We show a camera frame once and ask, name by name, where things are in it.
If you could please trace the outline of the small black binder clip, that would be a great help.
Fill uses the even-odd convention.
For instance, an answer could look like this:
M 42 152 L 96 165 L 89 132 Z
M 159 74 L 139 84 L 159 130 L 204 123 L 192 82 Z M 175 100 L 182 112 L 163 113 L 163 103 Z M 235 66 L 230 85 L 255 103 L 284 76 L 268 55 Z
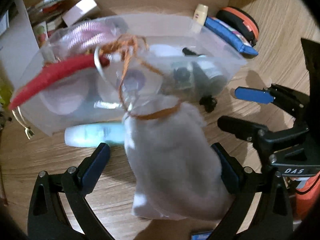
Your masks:
M 211 95 L 204 96 L 199 100 L 199 104 L 204 107 L 204 110 L 207 113 L 212 113 L 212 111 L 217 106 L 217 100 Z

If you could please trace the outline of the white cloth pouch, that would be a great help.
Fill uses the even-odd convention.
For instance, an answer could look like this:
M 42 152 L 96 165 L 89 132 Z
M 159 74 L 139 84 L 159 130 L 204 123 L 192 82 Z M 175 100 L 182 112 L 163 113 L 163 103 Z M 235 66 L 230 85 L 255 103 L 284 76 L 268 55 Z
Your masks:
M 169 116 L 138 118 L 177 103 L 174 96 L 157 96 L 123 117 L 125 153 L 136 178 L 132 213 L 147 219 L 221 219 L 233 197 L 199 110 L 183 102 Z

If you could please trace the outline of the red pouch with gold cord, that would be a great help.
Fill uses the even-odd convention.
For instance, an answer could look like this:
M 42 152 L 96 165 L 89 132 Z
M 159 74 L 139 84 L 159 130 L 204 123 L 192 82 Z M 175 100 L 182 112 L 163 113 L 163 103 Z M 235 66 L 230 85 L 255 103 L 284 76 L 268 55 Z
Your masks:
M 50 63 L 34 76 L 31 76 L 31 70 L 27 69 L 21 78 L 20 88 L 15 90 L 10 100 L 9 110 L 23 127 L 28 139 L 34 136 L 33 127 L 47 135 L 52 135 L 74 125 L 106 121 L 111 117 L 107 110 L 99 109 L 94 105 L 101 99 L 96 87 L 99 76 L 93 54 L 78 55 Z M 44 105 L 39 92 L 70 77 L 88 78 L 89 93 L 76 111 L 68 115 L 57 115 Z

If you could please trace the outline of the dark dropper bottle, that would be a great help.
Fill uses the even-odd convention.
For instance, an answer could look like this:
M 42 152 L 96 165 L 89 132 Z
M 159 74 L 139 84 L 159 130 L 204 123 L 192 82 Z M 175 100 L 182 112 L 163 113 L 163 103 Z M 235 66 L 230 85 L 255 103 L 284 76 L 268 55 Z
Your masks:
M 227 85 L 227 78 L 211 61 L 191 61 L 175 70 L 175 79 L 193 100 L 217 96 Z

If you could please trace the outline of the blue pencil case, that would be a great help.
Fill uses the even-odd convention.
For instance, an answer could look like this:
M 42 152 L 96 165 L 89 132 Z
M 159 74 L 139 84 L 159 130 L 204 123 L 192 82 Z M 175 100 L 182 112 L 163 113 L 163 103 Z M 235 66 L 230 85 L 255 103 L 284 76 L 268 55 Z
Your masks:
M 207 17 L 204 26 L 222 38 L 240 54 L 251 57 L 258 56 L 258 52 L 251 46 L 247 39 L 225 22 L 215 17 Z

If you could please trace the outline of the light blue tube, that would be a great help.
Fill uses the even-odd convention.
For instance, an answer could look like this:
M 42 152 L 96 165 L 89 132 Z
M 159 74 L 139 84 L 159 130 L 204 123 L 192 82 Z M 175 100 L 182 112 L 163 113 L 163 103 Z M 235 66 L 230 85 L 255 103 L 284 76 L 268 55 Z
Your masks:
M 66 128 L 65 144 L 72 147 L 97 147 L 124 144 L 124 125 L 121 122 L 99 122 Z

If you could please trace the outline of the black orange zip case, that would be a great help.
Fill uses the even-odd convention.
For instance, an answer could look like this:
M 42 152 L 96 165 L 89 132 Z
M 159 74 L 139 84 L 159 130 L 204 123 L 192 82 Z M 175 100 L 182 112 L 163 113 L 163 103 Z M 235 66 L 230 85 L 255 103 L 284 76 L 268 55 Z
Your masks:
M 237 7 L 224 7 L 217 12 L 216 18 L 241 33 L 251 46 L 256 45 L 260 34 L 259 26 L 247 12 Z

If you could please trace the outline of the small cream bottle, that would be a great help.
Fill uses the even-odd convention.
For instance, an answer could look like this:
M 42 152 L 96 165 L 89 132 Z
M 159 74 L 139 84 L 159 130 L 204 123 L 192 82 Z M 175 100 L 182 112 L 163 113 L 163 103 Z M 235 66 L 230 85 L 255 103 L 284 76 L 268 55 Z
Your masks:
M 198 4 L 193 15 L 193 20 L 200 25 L 204 25 L 208 14 L 208 6 L 204 4 Z

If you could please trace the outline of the pink round jar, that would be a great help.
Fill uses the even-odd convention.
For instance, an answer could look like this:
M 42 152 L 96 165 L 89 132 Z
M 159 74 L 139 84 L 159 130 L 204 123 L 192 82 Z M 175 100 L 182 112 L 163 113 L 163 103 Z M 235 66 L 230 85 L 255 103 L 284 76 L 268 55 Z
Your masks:
M 70 77 L 39 92 L 39 97 L 49 111 L 68 115 L 76 111 L 89 93 L 86 77 Z

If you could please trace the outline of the clear plastic storage bin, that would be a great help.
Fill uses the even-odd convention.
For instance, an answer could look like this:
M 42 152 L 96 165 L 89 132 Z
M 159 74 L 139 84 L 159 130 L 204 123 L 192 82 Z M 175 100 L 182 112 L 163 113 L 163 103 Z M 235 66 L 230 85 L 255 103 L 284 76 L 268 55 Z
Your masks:
M 57 30 L 28 64 L 9 108 L 51 135 L 121 117 L 158 95 L 219 95 L 244 57 L 191 18 L 128 14 Z

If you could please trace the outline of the white paper bag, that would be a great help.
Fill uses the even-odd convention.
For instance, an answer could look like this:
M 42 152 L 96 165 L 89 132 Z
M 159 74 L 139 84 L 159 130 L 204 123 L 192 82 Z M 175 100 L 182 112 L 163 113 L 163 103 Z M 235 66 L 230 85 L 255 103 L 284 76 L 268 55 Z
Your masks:
M 24 1 L 14 0 L 14 3 L 18 14 L 1 36 L 1 78 L 12 88 L 17 87 L 23 72 L 39 49 Z

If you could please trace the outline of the stack of booklets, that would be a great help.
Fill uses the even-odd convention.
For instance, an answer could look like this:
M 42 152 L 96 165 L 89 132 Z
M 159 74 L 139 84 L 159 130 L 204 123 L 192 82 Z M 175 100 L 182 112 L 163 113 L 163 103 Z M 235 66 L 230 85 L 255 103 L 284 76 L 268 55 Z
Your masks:
M 36 42 L 41 48 L 62 23 L 66 0 L 42 0 L 27 9 Z

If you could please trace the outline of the small pink white box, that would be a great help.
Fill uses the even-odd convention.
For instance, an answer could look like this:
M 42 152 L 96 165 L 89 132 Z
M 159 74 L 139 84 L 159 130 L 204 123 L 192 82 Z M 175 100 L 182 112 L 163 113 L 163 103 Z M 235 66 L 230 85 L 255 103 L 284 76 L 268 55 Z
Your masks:
M 67 27 L 70 27 L 84 18 L 95 15 L 99 11 L 100 8 L 95 0 L 81 0 L 65 12 L 62 19 Z

